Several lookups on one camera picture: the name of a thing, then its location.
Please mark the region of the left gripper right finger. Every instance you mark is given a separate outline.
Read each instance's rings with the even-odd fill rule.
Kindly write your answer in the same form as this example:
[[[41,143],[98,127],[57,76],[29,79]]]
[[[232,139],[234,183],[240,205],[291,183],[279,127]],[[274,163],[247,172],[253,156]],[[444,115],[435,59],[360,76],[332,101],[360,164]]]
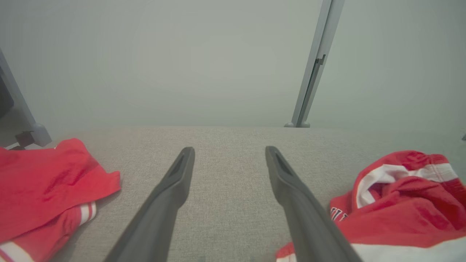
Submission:
[[[273,194],[283,207],[298,262],[359,262],[351,244],[278,148],[267,146]]]

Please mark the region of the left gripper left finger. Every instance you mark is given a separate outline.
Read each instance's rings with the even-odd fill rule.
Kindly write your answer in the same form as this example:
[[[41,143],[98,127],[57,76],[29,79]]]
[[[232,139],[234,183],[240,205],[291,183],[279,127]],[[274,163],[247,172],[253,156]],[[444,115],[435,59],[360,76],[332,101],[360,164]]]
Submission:
[[[183,148],[105,258],[107,262],[166,262],[177,212],[188,198],[195,150]]]

